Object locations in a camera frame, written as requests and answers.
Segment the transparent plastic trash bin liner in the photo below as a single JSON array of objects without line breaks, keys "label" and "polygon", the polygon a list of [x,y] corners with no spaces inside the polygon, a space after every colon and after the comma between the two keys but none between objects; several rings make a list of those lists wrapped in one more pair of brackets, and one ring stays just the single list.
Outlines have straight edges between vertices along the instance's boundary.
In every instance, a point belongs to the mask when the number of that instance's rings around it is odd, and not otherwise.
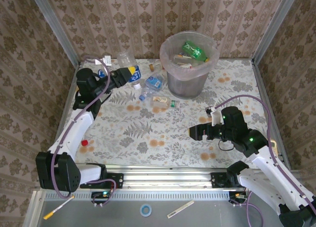
[{"label": "transparent plastic trash bin liner", "polygon": [[[174,64],[171,59],[182,52],[185,41],[190,40],[204,50],[209,61],[191,69]],[[170,36],[160,47],[160,61],[167,71],[170,92],[181,99],[191,99],[203,90],[208,73],[215,68],[219,59],[219,51],[215,41],[208,36],[194,31],[184,31]]]}]

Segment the blue tape roll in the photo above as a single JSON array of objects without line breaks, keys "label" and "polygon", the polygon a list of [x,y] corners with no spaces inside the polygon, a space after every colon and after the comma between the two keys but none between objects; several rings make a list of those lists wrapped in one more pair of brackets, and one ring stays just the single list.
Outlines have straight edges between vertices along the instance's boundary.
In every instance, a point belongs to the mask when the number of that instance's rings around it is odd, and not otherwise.
[{"label": "blue tape roll", "polygon": [[148,217],[152,213],[152,207],[149,204],[144,204],[140,207],[139,211],[143,217]]}]

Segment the floral tablecloth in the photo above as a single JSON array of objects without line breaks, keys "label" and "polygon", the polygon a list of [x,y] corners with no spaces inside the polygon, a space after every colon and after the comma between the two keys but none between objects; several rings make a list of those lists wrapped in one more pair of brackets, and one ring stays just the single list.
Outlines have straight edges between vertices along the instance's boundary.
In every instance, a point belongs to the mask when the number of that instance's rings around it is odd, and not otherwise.
[{"label": "floral tablecloth", "polygon": [[[149,64],[153,61],[137,60],[143,79],[152,73]],[[87,62],[83,67],[95,72],[101,68]],[[111,69],[117,68],[117,61],[112,60]],[[166,72],[162,70],[161,73],[166,79]],[[209,73],[202,93],[191,100],[174,97],[165,80],[159,95],[179,100],[180,109],[151,108],[148,102],[139,101],[140,91],[130,84],[112,90],[110,99],[102,105],[84,136],[89,144],[78,148],[77,163],[226,168],[242,160],[253,167],[242,153],[219,150],[218,140],[198,142],[188,135],[189,127],[211,121],[205,107],[238,94],[260,98],[250,60],[219,60]],[[261,104],[250,98],[240,98],[227,104],[232,105],[242,110],[250,128],[266,134],[267,124]],[[229,142],[220,145],[223,149],[232,147]]]}]

